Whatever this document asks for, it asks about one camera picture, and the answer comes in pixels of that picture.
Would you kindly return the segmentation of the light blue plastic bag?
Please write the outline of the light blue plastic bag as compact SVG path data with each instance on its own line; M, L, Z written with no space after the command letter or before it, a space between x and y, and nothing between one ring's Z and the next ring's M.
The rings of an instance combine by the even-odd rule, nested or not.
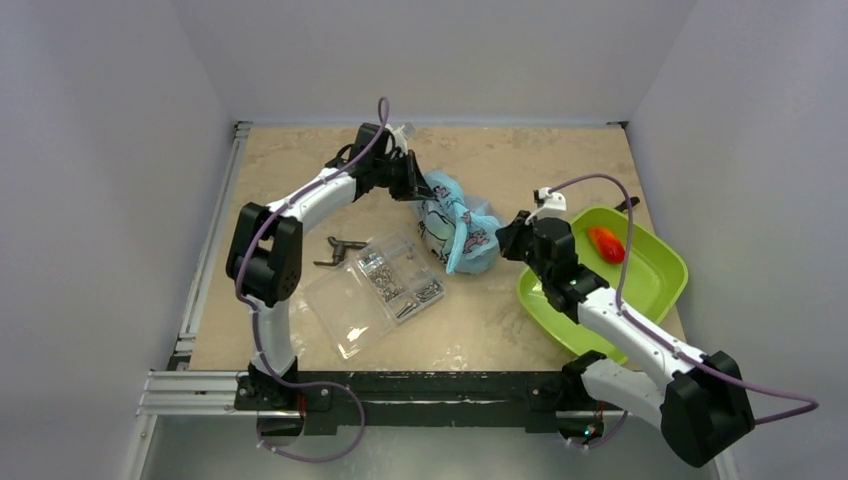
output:
M418 230L429 252L446 273L480 275L499 257L496 231L505 222L480 197L468 195L448 174L431 171L424 178L433 197L415 204Z

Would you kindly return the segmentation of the red orange fake fruit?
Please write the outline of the red orange fake fruit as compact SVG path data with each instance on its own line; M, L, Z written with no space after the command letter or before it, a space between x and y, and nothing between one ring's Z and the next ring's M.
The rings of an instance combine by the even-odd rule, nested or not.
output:
M620 265L625 261L626 246L612 230L592 226L587 229L587 235L595 251L605 262Z

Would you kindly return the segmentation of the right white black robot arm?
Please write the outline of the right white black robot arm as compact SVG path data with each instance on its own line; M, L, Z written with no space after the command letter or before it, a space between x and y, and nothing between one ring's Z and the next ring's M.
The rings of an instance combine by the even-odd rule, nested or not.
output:
M580 356L561 392L576 407L612 403L657 428L685 463L702 467L755 427L737 362L679 341L633 310L609 282L579 260L571 225L520 211L496 238L501 256L524 263L548 304L640 366L634 372L598 352Z

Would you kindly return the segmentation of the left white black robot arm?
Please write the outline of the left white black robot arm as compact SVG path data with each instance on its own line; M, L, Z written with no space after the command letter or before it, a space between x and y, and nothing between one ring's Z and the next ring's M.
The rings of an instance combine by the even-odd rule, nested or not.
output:
M259 395L272 408L289 407L305 387L293 370L288 305L301 279L304 238L375 188L399 202L435 197L403 126L362 124L354 142L305 185L267 205L247 203L239 212L226 274L251 315L251 375L262 379Z

